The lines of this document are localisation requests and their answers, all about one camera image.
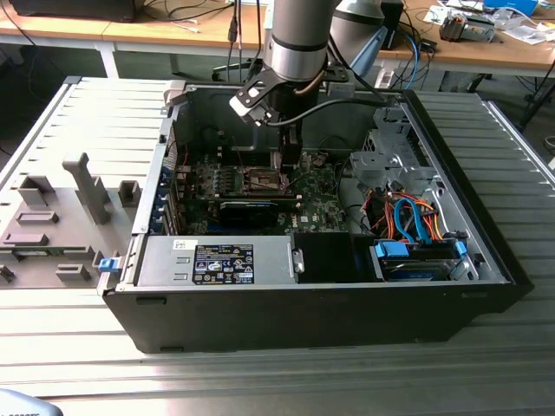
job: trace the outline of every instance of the blue latch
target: blue latch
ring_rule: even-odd
[[[408,248],[400,241],[381,241],[375,247],[378,257],[408,257]]]
[[[118,273],[123,267],[122,257],[105,257],[98,264],[101,273]]]
[[[464,257],[467,254],[467,247],[462,241],[457,241],[454,246],[461,257]]]

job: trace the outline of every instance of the metal table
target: metal table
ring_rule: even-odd
[[[158,81],[134,80],[83,79],[65,84],[0,176],[0,226],[9,214],[5,196],[13,193],[13,175],[30,163],[31,155],[41,152],[37,146],[48,142],[44,135],[61,113],[87,112],[95,96],[110,96],[114,105],[135,97],[126,104],[137,108],[116,106],[114,117],[108,117],[124,120],[124,114],[144,111],[139,105],[145,101],[161,105],[164,87]],[[446,115],[446,120],[452,116],[449,112],[460,111],[457,106],[469,105],[425,98],[421,98],[425,106],[440,106],[437,115]],[[482,118],[496,112],[489,104],[483,108]],[[442,344],[148,355],[135,349],[93,288],[0,290],[0,386],[55,403],[67,415],[554,413],[555,256],[553,242],[541,236],[555,217],[552,205],[543,210],[520,205],[526,201],[521,194],[547,198],[534,191],[547,188],[545,172],[521,163],[535,163],[535,153],[515,139],[510,126],[502,128],[507,136],[499,140],[512,142],[500,141],[502,148],[483,147],[470,139],[447,141],[455,156],[468,158],[463,167],[480,196],[491,201],[487,205],[496,219],[506,223],[504,232],[517,232],[518,227],[533,230],[530,244],[509,239],[514,247],[534,248],[519,255],[535,264],[531,278],[536,289],[504,314],[481,317]],[[155,140],[133,140],[135,145],[139,142]],[[82,143],[92,146],[99,141]],[[127,142],[121,138],[120,143]],[[120,150],[122,157],[135,154],[123,145]],[[515,159],[510,151],[522,156]],[[487,160],[484,166],[481,160]],[[99,174],[108,182],[109,173]],[[127,176],[124,167],[118,175]],[[137,177],[141,181],[143,173]],[[497,206],[508,198],[512,209]]]

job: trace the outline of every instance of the power cable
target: power cable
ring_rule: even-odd
[[[388,103],[385,102],[385,101],[359,100],[357,98],[345,98],[345,99],[339,99],[339,100],[330,100],[330,101],[325,101],[325,102],[322,102],[320,104],[317,104],[313,108],[310,108],[310,109],[306,110],[304,113],[301,113],[298,116],[293,117],[291,119],[282,120],[282,121],[278,121],[278,122],[275,122],[275,123],[267,122],[267,123],[265,123],[265,125],[268,126],[268,127],[289,126],[290,124],[296,123],[297,121],[300,121],[303,118],[308,117],[309,115],[316,113],[317,111],[320,111],[320,110],[322,110],[326,107],[334,106],[334,105],[337,105],[337,104],[358,104],[358,105],[361,105],[361,106],[369,106],[369,107],[386,107],[388,105]]]
[[[366,89],[368,89],[368,91],[370,91],[373,95],[378,97],[380,100],[386,101],[386,98],[382,94],[380,94],[374,87],[372,87],[370,84],[368,84],[359,74],[357,74],[355,71],[353,71],[351,69],[351,67],[349,66],[347,61],[345,61],[345,59],[341,55],[341,52],[339,51],[339,48],[337,47],[336,41],[334,41],[332,35],[330,35],[330,46],[331,46],[331,48],[332,48],[332,50],[335,54],[335,57],[339,60],[339,62],[346,69],[349,69],[353,73],[353,75],[355,76],[357,81],[359,81]]]

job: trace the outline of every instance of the blue drive bracket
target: blue drive bracket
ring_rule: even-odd
[[[382,257],[408,257],[408,248],[400,241],[380,241],[375,246],[378,258]]]

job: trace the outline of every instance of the black computer chassis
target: black computer chassis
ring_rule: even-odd
[[[447,341],[476,316],[503,312],[531,291],[525,271],[416,94],[408,91],[402,100],[509,284],[105,291],[104,302],[136,347],[163,353]]]

